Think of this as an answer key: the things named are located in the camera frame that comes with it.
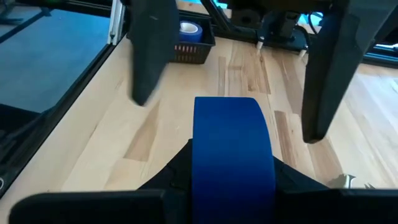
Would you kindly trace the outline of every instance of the blue tape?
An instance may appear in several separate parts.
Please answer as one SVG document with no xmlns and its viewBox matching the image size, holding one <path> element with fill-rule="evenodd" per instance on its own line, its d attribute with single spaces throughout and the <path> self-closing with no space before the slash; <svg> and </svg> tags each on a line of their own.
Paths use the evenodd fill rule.
<svg viewBox="0 0 398 224">
<path fill-rule="evenodd" d="M 274 199 L 274 159 L 257 102 L 196 97 L 192 223 L 270 223 Z"/>
<path fill-rule="evenodd" d="M 180 41 L 198 43 L 201 40 L 202 34 L 203 29 L 198 24 L 189 21 L 180 21 Z"/>
</svg>

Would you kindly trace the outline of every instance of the tape roll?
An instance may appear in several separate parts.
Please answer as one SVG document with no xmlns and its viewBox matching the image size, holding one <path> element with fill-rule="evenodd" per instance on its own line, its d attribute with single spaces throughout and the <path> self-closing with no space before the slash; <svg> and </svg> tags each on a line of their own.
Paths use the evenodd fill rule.
<svg viewBox="0 0 398 224">
<path fill-rule="evenodd" d="M 200 42 L 203 29 L 194 22 L 180 21 L 180 41 Z"/>
</svg>

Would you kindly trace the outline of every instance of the wooden surface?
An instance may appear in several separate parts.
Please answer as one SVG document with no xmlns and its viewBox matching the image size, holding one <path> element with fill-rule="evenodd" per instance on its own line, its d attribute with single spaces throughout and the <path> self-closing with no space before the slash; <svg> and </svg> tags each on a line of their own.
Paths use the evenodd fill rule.
<svg viewBox="0 0 398 224">
<path fill-rule="evenodd" d="M 169 64 L 140 107 L 127 97 L 130 47 L 121 41 L 0 200 L 0 222 L 39 192 L 138 188 L 192 137 L 196 96 L 255 98 L 274 156 L 321 183 L 345 173 L 398 186 L 397 70 L 361 65 L 327 137 L 309 145 L 300 126 L 306 57 L 265 48 L 257 55 L 252 44 L 216 38 L 204 65 Z"/>
</svg>

